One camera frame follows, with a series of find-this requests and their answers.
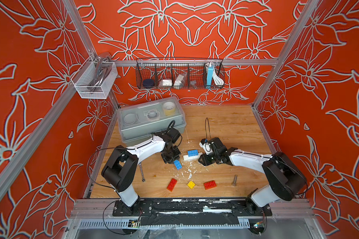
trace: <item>red lego brick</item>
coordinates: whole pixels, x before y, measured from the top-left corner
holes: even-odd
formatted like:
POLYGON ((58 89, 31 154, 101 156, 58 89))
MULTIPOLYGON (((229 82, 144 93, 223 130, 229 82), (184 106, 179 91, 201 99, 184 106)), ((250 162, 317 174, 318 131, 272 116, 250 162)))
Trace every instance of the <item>red lego brick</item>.
POLYGON ((173 189, 174 189, 174 186, 175 186, 176 184, 177 184, 177 180, 172 179, 166 189, 172 192, 173 189))
POLYGON ((205 190, 212 189, 213 187, 216 187, 215 181, 208 181, 204 183, 205 190))

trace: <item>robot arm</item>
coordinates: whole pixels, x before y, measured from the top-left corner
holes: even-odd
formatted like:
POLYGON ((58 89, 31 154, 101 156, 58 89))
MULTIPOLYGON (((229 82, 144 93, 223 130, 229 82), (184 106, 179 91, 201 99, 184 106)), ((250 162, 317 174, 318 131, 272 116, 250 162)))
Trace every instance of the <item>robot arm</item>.
POLYGON ((101 175, 111 184, 127 207, 132 207, 138 201, 132 182, 137 165, 149 156, 161 152, 165 163, 173 163, 181 155, 173 143, 181 134, 175 128, 154 133, 152 139, 132 147, 117 146, 105 164, 101 175))
POLYGON ((305 176, 282 152, 273 155, 258 155, 237 148, 227 149, 219 138, 213 138, 210 141, 203 139, 199 144, 206 152, 198 160, 204 166, 226 163, 232 166, 248 167, 266 175, 269 184, 259 190, 254 190, 246 199, 248 212, 253 213, 256 208, 279 199, 290 201, 306 182, 305 176))

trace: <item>aluminum frame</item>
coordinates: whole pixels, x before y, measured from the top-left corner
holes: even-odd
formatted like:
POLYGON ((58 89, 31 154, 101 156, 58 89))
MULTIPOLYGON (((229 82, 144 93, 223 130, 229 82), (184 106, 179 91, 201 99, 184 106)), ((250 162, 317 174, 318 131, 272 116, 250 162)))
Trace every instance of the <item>aluminum frame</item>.
POLYGON ((258 110, 255 109, 254 107, 252 107, 251 109, 253 110, 254 117, 255 117, 255 119, 256 119, 256 121, 258 123, 259 128, 262 131, 264 140, 266 141, 266 143, 267 143, 267 145, 268 145, 268 147, 270 149, 270 152, 272 154, 276 153, 277 150, 276 150, 273 142, 271 141, 271 138, 270 138, 270 136, 269 136, 264 124, 263 124, 263 121, 262 121, 261 117, 259 116, 258 110))
POLYGON ((73 25, 76 27, 77 33, 80 36, 82 44, 84 45, 89 57, 96 61, 97 59, 97 52, 95 46, 93 45, 88 32, 86 31, 85 25, 81 20, 80 14, 78 13, 76 4, 73 0, 63 0, 65 8, 73 22, 73 25))
MULTIPOLYGON (((203 60, 149 60, 149 63, 194 63, 194 62, 205 62, 206 58, 203 60)), ((117 67, 135 67, 137 65, 137 60, 113 60, 117 67)), ((224 66, 241 66, 241 65, 277 65, 277 59, 223 59, 224 66)))
MULTIPOLYGON (((225 198, 224 200, 244 200, 244 198, 225 198)), ((76 201, 71 217, 69 219, 67 230, 62 236, 63 239, 74 239, 76 237, 77 231, 80 227, 82 220, 98 221, 102 220, 103 212, 105 212, 105 218, 107 220, 118 220, 122 221, 125 219, 135 219, 135 216, 123 216, 123 217, 113 217, 113 206, 110 205, 111 202, 115 201, 114 198, 110 199, 79 199, 76 201)), ((272 210, 273 216, 268 216, 268 219, 287 219, 287 218, 304 218, 306 225, 309 227, 309 231, 313 239, 325 239, 326 236, 323 233, 317 218, 310 207, 309 201, 304 198, 295 198, 291 201, 278 200, 276 202, 270 203, 270 208, 272 210)), ((246 216, 246 217, 237 217, 239 220, 243 221, 244 219, 258 219, 260 216, 246 216)))
MULTIPOLYGON (((88 66, 89 63, 86 62, 82 69, 86 69, 88 66)), ((74 77, 80 78, 83 72, 84 70, 80 70, 74 77)), ((0 173, 0 201, 5 196, 17 176, 23 170, 24 166, 28 163, 33 153, 48 134, 49 130, 52 128, 53 124, 59 118, 75 93, 75 87, 73 84, 69 84, 57 102, 48 111, 36 129, 21 146, 20 150, 14 155, 8 165, 0 173)))
POLYGON ((303 27, 307 23, 307 20, 311 17, 311 14, 316 8, 318 2, 319 0, 309 0, 307 1, 306 6, 304 6, 301 15, 296 21, 295 26, 289 35, 289 38, 287 39, 286 43, 284 44, 281 50, 281 53, 279 54, 277 65, 275 65, 275 67, 270 71, 269 75, 267 76, 264 83, 262 84, 261 91, 254 99, 253 107, 255 109, 258 108, 259 103, 262 101, 264 94, 267 92, 267 89, 270 87, 270 84, 273 82, 274 78, 281 70, 283 63, 286 61, 287 56, 289 55, 292 47, 294 46, 294 43, 296 42, 297 38, 301 34, 303 27))
MULTIPOLYGON (((114 97, 114 93, 113 91, 111 90, 110 93, 109 93, 109 96, 110 99, 115 101, 115 111, 114 111, 114 114, 113 114, 113 117, 112 117, 112 120, 110 121, 109 123, 109 127, 108 127, 108 130, 106 132, 106 135, 104 137, 104 140, 103 140, 103 143, 101 145, 101 149, 103 148, 107 148, 108 147, 108 144, 109 144, 109 141, 110 141, 110 138, 113 134, 113 129, 114 129, 114 126, 115 126, 115 123, 117 122, 117 110, 119 108, 119 104, 117 102, 117 99, 114 97)), ((91 178, 96 181, 97 179, 97 175, 98 175, 98 172, 100 170, 100 167, 101 167, 101 163, 102 161, 104 160, 104 157, 105 157, 105 153, 106 153, 106 150, 101 150, 97 156, 97 159, 96 159, 96 163, 95 163, 95 166, 93 168, 93 171, 92 171, 92 174, 91 174, 91 178)), ((85 188, 85 191, 84 191, 84 196, 83 198, 88 198, 90 197, 90 193, 91 193, 91 189, 93 187, 93 182, 89 179, 88 181, 88 185, 86 186, 85 188)))

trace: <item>black mounting plate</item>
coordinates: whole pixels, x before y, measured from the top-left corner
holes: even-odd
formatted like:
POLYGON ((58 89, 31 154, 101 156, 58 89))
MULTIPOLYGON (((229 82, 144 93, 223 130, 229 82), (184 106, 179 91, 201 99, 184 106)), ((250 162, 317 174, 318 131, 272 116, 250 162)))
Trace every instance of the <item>black mounting plate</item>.
MULTIPOLYGON (((247 216, 247 215, 250 215, 246 211, 246 207, 244 206, 245 202, 243 200, 230 201, 230 203, 231 203, 231 211, 233 213, 233 216, 247 216)), ((271 208, 270 208, 270 206, 268 204, 263 207, 263 211, 264 211, 264 214, 266 216, 272 216, 273 215, 273 213, 271 212, 271 208)), ((250 215, 250 216, 263 216, 262 208, 259 208, 258 210, 256 210, 254 215, 250 215)))
MULTIPOLYGON (((141 200, 139 207, 142 208, 141 216, 151 216, 152 215, 152 205, 153 201, 141 200)), ((130 211, 126 208, 125 204, 120 200, 117 201, 113 208, 113 216, 139 216, 140 211, 138 210, 136 214, 130 215, 130 211)))

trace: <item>yellow tape roll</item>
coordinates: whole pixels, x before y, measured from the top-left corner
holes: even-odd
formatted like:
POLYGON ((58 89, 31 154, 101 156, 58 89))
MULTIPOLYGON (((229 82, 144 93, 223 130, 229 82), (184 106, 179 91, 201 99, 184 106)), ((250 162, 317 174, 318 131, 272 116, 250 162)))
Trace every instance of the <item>yellow tape roll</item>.
POLYGON ((166 116, 172 115, 176 112, 176 104, 173 102, 166 102, 163 104, 163 112, 166 116))

